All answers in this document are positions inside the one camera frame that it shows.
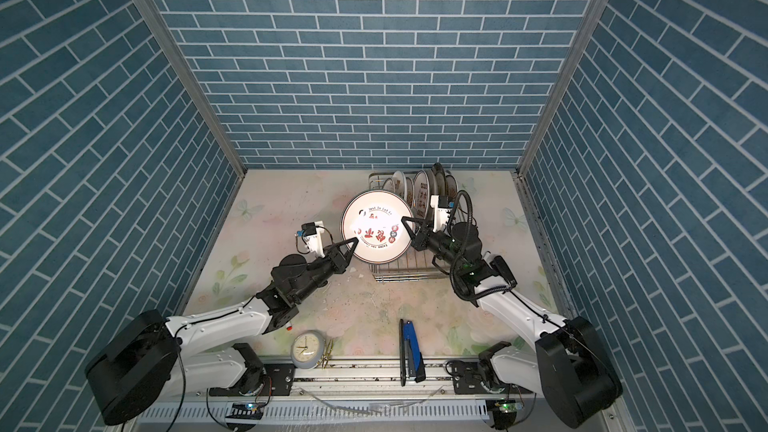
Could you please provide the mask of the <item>red green text plate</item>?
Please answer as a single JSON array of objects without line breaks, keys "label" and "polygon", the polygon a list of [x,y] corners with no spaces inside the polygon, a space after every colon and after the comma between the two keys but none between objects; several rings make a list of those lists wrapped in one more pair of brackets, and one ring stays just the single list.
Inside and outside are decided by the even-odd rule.
[{"label": "red green text plate", "polygon": [[430,171],[419,171],[413,180],[413,214],[417,218],[426,218],[430,208],[432,180]]},{"label": "red green text plate", "polygon": [[410,237],[401,223],[411,217],[407,203],[396,194],[370,190],[354,197],[341,221],[343,238],[356,237],[355,256],[368,264],[381,265],[399,259],[410,247]]}]

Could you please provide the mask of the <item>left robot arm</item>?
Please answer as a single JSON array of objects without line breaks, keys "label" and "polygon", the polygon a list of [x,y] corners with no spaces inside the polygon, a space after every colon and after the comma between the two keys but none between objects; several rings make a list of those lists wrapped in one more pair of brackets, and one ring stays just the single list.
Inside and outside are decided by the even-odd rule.
[{"label": "left robot arm", "polygon": [[123,425],[159,399],[197,390],[261,392],[266,367],[247,338],[288,326],[300,304],[346,271],[358,243],[334,243],[313,261],[290,254],[265,289],[231,306],[187,316],[139,314],[84,369],[104,423]]}]

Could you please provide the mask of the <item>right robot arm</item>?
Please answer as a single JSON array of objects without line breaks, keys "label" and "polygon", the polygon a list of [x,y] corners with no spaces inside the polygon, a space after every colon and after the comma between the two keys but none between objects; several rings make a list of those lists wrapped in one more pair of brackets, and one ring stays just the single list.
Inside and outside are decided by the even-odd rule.
[{"label": "right robot arm", "polygon": [[595,327],[537,305],[516,292],[516,278],[504,258],[485,252],[470,221],[437,229],[424,219],[401,220],[411,245],[428,250],[449,267],[455,294],[518,334],[535,352],[526,357],[499,342],[479,356],[487,387],[519,385],[541,395],[567,426],[577,428],[622,395],[623,387]]}]

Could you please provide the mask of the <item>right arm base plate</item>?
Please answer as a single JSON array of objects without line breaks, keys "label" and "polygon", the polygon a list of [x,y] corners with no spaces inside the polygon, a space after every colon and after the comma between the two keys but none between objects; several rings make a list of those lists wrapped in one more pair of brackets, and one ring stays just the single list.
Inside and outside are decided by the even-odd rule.
[{"label": "right arm base plate", "polygon": [[517,384],[501,382],[485,362],[451,359],[443,364],[456,395],[528,394],[530,390]]}]

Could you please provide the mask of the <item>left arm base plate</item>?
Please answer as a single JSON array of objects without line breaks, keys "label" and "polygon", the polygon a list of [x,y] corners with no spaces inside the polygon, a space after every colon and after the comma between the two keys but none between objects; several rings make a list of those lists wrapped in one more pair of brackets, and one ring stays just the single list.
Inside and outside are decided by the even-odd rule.
[{"label": "left arm base plate", "polygon": [[293,386],[296,367],[293,364],[266,364],[261,369],[249,367],[228,388],[214,387],[214,397],[288,396]]}]

